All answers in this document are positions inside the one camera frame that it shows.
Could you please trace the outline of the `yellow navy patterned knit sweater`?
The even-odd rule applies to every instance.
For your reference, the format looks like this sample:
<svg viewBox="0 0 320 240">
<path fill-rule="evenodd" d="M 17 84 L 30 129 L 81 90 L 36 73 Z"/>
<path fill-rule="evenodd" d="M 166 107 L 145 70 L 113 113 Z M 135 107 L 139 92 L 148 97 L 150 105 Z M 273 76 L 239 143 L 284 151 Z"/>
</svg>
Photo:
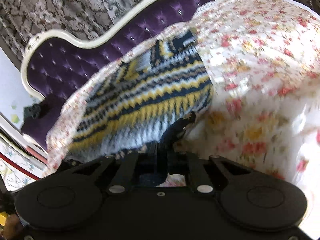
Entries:
<svg viewBox="0 0 320 240">
<path fill-rule="evenodd" d="M 87 163 L 159 141 L 178 119 L 208 108 L 213 85 L 191 31 L 158 40 L 86 96 L 66 158 Z"/>
</svg>

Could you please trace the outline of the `purple velvet side cushion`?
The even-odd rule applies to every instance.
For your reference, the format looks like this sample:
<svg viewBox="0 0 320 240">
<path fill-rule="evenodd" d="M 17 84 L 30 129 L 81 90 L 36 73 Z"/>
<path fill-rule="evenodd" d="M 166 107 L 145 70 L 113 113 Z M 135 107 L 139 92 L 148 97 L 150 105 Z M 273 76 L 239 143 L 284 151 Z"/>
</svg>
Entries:
<svg viewBox="0 0 320 240">
<path fill-rule="evenodd" d="M 21 127 L 21 133 L 31 137 L 44 150 L 47 150 L 46 136 L 60 116 L 64 100 L 54 94 L 48 95 L 38 103 L 41 113 L 37 119 L 26 118 Z"/>
</svg>

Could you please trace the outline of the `dark green scrunchie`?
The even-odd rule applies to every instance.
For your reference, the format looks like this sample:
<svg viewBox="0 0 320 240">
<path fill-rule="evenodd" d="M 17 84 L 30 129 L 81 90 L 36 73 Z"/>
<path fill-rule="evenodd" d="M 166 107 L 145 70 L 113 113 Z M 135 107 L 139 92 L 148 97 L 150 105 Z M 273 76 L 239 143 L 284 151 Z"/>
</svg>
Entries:
<svg viewBox="0 0 320 240">
<path fill-rule="evenodd" d="M 32 106 L 24 107 L 23 117 L 37 119 L 41 113 L 41 107 L 39 104 L 34 104 Z"/>
</svg>

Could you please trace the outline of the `purple tufted white-framed headboard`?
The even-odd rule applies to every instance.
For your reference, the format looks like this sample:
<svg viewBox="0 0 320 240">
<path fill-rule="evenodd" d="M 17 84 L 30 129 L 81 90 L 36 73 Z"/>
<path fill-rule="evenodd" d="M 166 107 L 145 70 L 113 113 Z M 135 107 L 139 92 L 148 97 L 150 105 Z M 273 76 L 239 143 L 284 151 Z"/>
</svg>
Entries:
<svg viewBox="0 0 320 240">
<path fill-rule="evenodd" d="M 100 68 L 123 57 L 166 27 L 189 21 L 201 5 L 220 0 L 142 0 L 99 38 L 84 41 L 65 30 L 36 34 L 25 48 L 21 80 L 25 90 L 43 100 L 66 100 Z"/>
</svg>

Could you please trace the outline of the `floral bedspread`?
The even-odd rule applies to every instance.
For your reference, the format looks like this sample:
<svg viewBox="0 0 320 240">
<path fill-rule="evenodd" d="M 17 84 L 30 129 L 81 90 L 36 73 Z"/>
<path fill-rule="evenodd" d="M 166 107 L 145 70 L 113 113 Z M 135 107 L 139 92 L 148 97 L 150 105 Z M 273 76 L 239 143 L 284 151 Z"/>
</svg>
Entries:
<svg viewBox="0 0 320 240">
<path fill-rule="evenodd" d="M 196 36 L 213 95 L 207 109 L 178 119 L 187 126 L 174 133 L 174 150 L 217 154 L 297 186 L 319 175 L 319 16 L 292 0 L 209 2 L 103 67 L 49 131 L 45 175 L 71 160 L 68 145 L 94 86 L 156 41 L 186 31 Z"/>
</svg>

